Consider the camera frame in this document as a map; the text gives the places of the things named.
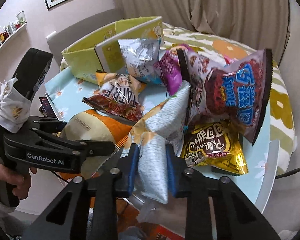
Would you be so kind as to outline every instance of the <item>black wire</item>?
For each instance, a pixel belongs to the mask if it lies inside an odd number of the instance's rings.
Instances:
[[[69,182],[66,181],[63,177],[61,177],[61,176],[59,176],[58,174],[56,174],[54,171],[52,171],[52,173],[53,173],[54,175],[56,175],[59,179],[63,180],[64,182],[69,183]]]
[[[298,173],[298,172],[300,172],[300,168],[297,168],[297,169],[294,169],[294,170],[292,170],[292,171],[288,171],[288,172],[286,172],[286,173],[284,173],[284,174],[275,176],[274,179],[285,178],[285,177],[291,176],[291,175],[293,175],[293,174],[296,174],[296,173]]]

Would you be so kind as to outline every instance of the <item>white shelf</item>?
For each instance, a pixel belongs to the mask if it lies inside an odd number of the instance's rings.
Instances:
[[[27,28],[27,23],[23,24],[19,29],[17,29],[9,38],[6,39],[6,41],[3,44],[1,44],[0,51],[2,51],[2,48],[4,48],[10,41],[16,38],[26,28]]]

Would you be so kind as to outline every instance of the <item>headboard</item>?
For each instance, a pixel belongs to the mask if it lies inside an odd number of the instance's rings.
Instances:
[[[47,43],[58,65],[63,58],[61,51],[65,48],[96,29],[122,18],[120,9],[111,9],[88,17],[55,34]]]

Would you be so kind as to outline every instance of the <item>wall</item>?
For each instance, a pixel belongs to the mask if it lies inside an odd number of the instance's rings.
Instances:
[[[293,170],[300,167],[300,7],[295,0],[290,0],[290,38],[280,71],[290,96],[298,136],[297,150],[288,169]],[[300,229],[300,172],[275,181],[264,215],[277,232]]]
[[[0,26],[15,21],[16,14],[24,10],[27,30],[0,52],[0,82],[11,78],[29,48],[50,52],[45,37],[53,31],[59,32],[87,17],[113,8],[115,8],[113,0],[69,0],[50,11],[44,0],[7,0],[0,10]],[[45,81],[50,80],[58,71],[59,66],[53,60]],[[44,94],[45,89],[42,85],[33,101],[31,115],[39,114],[38,97]]]

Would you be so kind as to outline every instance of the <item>curtain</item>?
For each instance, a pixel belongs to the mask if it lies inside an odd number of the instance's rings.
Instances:
[[[279,62],[288,37],[288,0],[114,0],[125,18],[162,16],[191,31],[215,34],[254,49],[271,48]]]

